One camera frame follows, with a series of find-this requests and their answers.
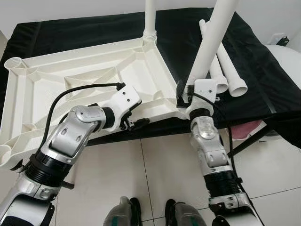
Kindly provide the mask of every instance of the black tablecloth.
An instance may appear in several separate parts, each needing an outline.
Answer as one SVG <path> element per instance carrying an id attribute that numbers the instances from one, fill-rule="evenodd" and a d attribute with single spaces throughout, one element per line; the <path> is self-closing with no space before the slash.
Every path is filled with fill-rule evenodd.
<path id="1" fill-rule="evenodd" d="M 157 46 L 176 82 L 186 82 L 201 41 L 198 22 L 209 20 L 210 8 L 158 11 Z M 8 77 L 4 62 L 11 57 L 35 57 L 65 50 L 100 45 L 142 36 L 144 13 L 97 16 L 18 24 L 0 62 L 0 100 L 3 102 Z M 301 92 L 262 45 L 248 24 L 234 14 L 223 44 L 238 74 L 248 85 L 241 97 L 218 94 L 217 104 L 231 125 L 265 119 L 280 135 L 301 146 Z M 218 128 L 225 127 L 215 112 Z M 90 141 L 91 145 L 143 137 L 189 132 L 189 122 L 171 118 L 134 132 L 120 132 Z"/>

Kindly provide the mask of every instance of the screw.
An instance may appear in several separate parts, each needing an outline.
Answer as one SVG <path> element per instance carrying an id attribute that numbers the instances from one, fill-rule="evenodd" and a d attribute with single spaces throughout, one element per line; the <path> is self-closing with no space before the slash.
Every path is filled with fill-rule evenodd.
<path id="1" fill-rule="evenodd" d="M 79 135 L 77 138 L 76 138 L 76 142 L 79 142 L 81 140 L 81 135 Z"/>
<path id="2" fill-rule="evenodd" d="M 67 129 L 68 129 L 68 128 L 64 128 L 64 129 L 62 130 L 61 134 L 62 134 L 62 135 L 65 135 L 65 133 L 67 132 Z"/>

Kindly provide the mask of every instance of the white wall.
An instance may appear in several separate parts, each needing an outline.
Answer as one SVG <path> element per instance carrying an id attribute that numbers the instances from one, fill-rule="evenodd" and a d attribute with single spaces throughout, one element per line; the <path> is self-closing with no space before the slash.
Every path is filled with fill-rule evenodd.
<path id="1" fill-rule="evenodd" d="M 213 7 L 215 0 L 157 0 L 157 9 Z M 17 23 L 144 11 L 144 0 L 0 0 L 0 30 L 9 38 Z M 267 43 L 301 28 L 301 0 L 240 0 L 237 12 Z"/>

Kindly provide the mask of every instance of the robot leg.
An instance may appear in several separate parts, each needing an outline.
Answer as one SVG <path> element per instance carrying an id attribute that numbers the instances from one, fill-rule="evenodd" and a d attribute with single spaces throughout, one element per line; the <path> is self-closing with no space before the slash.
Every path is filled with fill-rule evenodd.
<path id="1" fill-rule="evenodd" d="M 168 200 L 165 215 L 166 226 L 206 226 L 200 213 L 183 202 Z"/>
<path id="2" fill-rule="evenodd" d="M 103 226 L 141 226 L 141 209 L 138 199 L 121 197 L 119 205 L 115 206 Z"/>

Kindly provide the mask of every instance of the robotic arm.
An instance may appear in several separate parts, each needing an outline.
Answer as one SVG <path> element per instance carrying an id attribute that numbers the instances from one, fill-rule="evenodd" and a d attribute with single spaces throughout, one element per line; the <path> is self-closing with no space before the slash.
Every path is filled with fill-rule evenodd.
<path id="1" fill-rule="evenodd" d="M 190 93 L 215 101 L 213 80 L 196 80 Z M 0 205 L 1 226 L 48 226 L 54 213 L 51 202 L 80 156 L 91 133 L 100 129 L 133 129 L 131 110 L 141 103 L 133 87 L 124 86 L 103 106 L 76 106 L 59 124 Z M 191 144 L 197 150 L 210 193 L 209 207 L 216 215 L 213 226 L 262 226 L 247 194 L 242 191 L 214 126 L 212 106 L 190 95 L 186 109 L 191 124 Z"/>
<path id="2" fill-rule="evenodd" d="M 215 101 L 216 85 L 210 79 L 196 80 L 193 93 Z M 240 187 L 227 153 L 214 126 L 212 106 L 192 96 L 187 108 L 192 146 L 197 150 L 201 171 L 209 191 L 209 208 L 216 215 L 213 226 L 262 226 L 247 194 Z"/>
<path id="3" fill-rule="evenodd" d="M 76 106 L 44 145 L 30 157 L 28 167 L 0 205 L 1 226 L 48 226 L 54 213 L 51 202 L 80 156 L 89 135 L 101 129 L 132 129 L 131 110 L 141 103 L 135 89 L 124 86 L 104 107 Z"/>

